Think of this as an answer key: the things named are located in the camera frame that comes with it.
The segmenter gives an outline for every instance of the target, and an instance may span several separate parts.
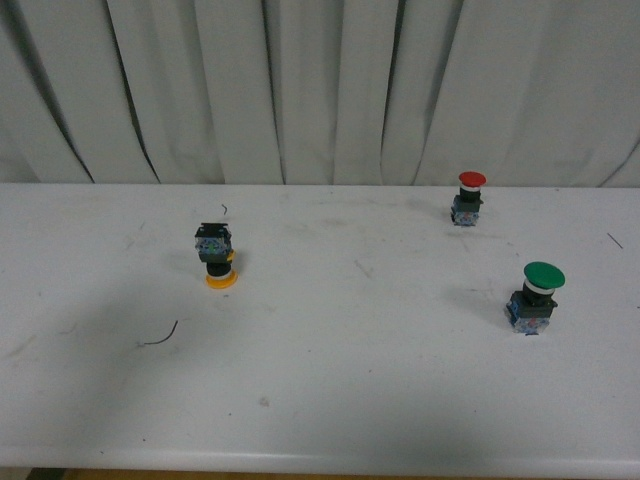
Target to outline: black wire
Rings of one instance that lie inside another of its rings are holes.
[[[173,328],[171,329],[171,333],[166,338],[163,338],[159,342],[146,342],[146,343],[143,343],[143,345],[158,345],[159,343],[166,342],[167,340],[169,340],[171,338],[171,335],[173,335],[173,332],[176,331],[176,327],[177,326],[178,326],[178,320],[176,320],[176,323],[173,324]]]

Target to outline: white curtain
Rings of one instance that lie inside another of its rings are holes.
[[[640,186],[640,2],[3,0],[0,180]]]

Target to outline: green push button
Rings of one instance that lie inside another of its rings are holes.
[[[524,267],[524,275],[538,288],[560,288],[564,285],[564,273],[550,263],[531,262]]]

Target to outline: scratch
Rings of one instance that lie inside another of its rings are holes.
[[[607,235],[609,235],[609,238],[611,240],[613,240],[614,242],[616,242],[616,245],[618,245],[620,248],[622,248],[622,245],[620,245],[620,242],[618,242],[615,238],[613,238],[613,235],[611,235],[609,232],[607,232]]]
[[[369,279],[371,278],[371,272],[373,271],[373,269],[367,270],[367,269],[366,269],[366,268],[364,268],[364,267],[362,266],[362,264],[361,264],[359,261],[357,261],[357,260],[354,260],[354,261],[353,261],[353,263],[355,263],[355,264],[356,264],[356,267],[358,267],[358,268],[362,271],[362,273],[364,273],[365,277],[367,277],[367,278],[369,278]]]
[[[71,327],[69,330],[63,330],[62,332],[58,332],[58,335],[69,335],[70,333],[73,333],[76,331],[76,327],[78,326],[78,322],[73,324],[73,327]]]
[[[18,346],[16,349],[12,350],[11,352],[7,353],[2,358],[6,360],[8,358],[20,355],[24,351],[25,348],[27,348],[29,345],[31,345],[31,342],[33,342],[36,339],[36,337],[37,337],[37,335],[31,335],[26,342],[24,342],[22,345]]]

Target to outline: table surface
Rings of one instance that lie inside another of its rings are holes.
[[[456,193],[0,185],[0,465],[639,476],[640,191],[485,187],[471,228]],[[538,260],[567,284],[527,337]]]

